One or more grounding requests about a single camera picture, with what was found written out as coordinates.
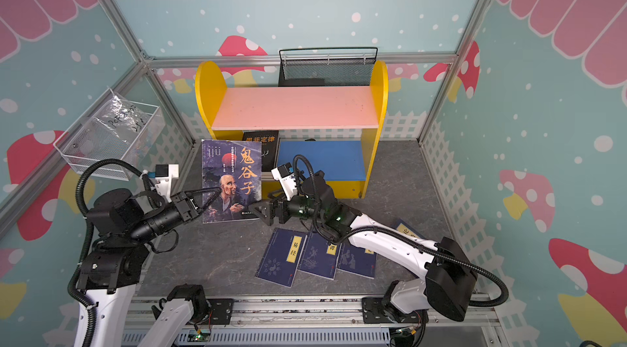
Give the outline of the black antler cover book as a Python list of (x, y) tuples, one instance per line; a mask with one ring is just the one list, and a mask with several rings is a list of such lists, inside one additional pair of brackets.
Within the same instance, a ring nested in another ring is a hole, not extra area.
[(248, 131), (243, 133), (243, 140), (261, 143), (262, 172), (270, 172), (276, 167), (279, 157), (279, 131)]

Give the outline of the navy book yellow label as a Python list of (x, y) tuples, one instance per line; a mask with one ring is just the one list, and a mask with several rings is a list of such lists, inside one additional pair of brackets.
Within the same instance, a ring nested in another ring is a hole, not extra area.
[(256, 271), (256, 278), (290, 288), (306, 239), (307, 234), (303, 232), (275, 229)]

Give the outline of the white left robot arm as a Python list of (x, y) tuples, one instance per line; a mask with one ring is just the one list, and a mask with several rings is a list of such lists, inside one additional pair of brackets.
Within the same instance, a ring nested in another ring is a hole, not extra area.
[[(88, 208), (84, 191), (102, 167), (115, 165), (140, 177), (144, 190), (110, 190)], [(86, 237), (68, 294), (78, 302), (76, 346), (119, 346), (127, 311), (140, 283), (153, 241), (204, 214), (219, 198), (217, 187), (182, 191), (165, 198), (146, 172), (120, 159), (103, 159), (78, 179), (75, 200), (86, 222)]]

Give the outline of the dark portrait cover book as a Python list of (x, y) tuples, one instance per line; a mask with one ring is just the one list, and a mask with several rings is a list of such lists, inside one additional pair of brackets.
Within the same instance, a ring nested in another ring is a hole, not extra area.
[(261, 143), (204, 140), (201, 156), (202, 186), (221, 188), (220, 197), (202, 216), (202, 222), (255, 219), (248, 207), (262, 199)]

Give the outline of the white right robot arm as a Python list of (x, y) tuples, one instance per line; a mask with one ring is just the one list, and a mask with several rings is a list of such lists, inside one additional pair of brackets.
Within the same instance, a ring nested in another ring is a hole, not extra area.
[(309, 220), (313, 230), (330, 244), (349, 243), (391, 260), (415, 275), (390, 284), (381, 301), (386, 317), (432, 309), (461, 322), (470, 307), (492, 308), (509, 299), (506, 284), (492, 272), (474, 265), (454, 240), (419, 239), (382, 225), (342, 203), (326, 183), (322, 171), (298, 154), (291, 163), (272, 171), (280, 190), (253, 203), (249, 211), (268, 226), (293, 217)]

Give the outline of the navy book floral cover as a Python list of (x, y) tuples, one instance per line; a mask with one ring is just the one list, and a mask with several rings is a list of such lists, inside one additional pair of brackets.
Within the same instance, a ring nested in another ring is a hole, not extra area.
[(310, 231), (300, 257), (298, 270), (310, 275), (333, 280), (339, 258), (339, 247), (330, 244), (315, 231)]

